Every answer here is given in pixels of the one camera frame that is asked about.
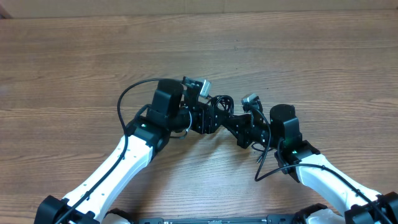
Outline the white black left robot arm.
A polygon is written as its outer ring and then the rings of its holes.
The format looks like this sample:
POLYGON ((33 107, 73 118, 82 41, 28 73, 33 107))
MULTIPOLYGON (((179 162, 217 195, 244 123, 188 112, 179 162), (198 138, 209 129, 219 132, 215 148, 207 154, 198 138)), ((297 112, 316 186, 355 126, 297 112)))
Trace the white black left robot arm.
POLYGON ((75 190, 64 198, 49 195, 39 205, 35 223, 101 223, 130 180, 177 133, 190 130, 212 133, 232 117, 233 99, 210 96, 208 80, 157 78, 152 102, 125 123, 117 110, 123 136, 111 155, 75 190))

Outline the black USB cable silver plug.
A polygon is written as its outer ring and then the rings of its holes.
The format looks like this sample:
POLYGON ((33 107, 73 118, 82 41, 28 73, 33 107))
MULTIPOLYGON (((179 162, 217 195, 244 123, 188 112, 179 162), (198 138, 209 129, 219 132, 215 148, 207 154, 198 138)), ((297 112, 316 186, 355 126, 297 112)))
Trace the black USB cable silver plug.
MULTIPOLYGON (((258 164, 258 163, 261 162, 262 158, 264 157, 264 156, 262 155, 263 152, 264 152, 264 149, 259 149, 258 147, 256 147, 256 145, 259 145, 259 143, 253 143, 253 144, 251 145, 251 148, 252 148, 253 150, 259 152, 259 157, 257 158, 257 161, 256 161, 256 164, 258 164)), ((272 151, 272 150, 274 150, 274 148, 273 148, 273 147, 269 147, 267 151, 270 152, 270 151, 272 151)))

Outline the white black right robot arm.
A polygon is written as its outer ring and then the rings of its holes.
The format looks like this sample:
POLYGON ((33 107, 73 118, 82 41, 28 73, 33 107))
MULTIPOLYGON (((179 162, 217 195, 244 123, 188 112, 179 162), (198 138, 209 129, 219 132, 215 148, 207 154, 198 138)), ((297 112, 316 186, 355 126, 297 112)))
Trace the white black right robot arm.
POLYGON ((297 212, 292 223, 397 223, 397 193, 381 194, 367 188, 333 166, 302 138, 292 105, 280 104, 270 110, 266 121, 258 106, 244 104, 246 114, 233 116, 223 126, 247 148, 251 143, 275 149, 278 168, 273 172, 290 175, 296 182, 321 195, 332 207, 311 205, 297 212))

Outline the black USB cable blue plug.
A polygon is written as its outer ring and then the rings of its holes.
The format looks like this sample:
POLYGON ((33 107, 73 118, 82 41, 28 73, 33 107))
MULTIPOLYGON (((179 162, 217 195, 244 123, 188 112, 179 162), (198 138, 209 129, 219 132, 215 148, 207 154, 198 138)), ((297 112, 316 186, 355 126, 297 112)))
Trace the black USB cable blue plug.
POLYGON ((208 96, 206 104, 214 108, 218 108, 221 105, 223 111, 227 112, 229 117, 234 116, 234 100, 229 95, 208 96))

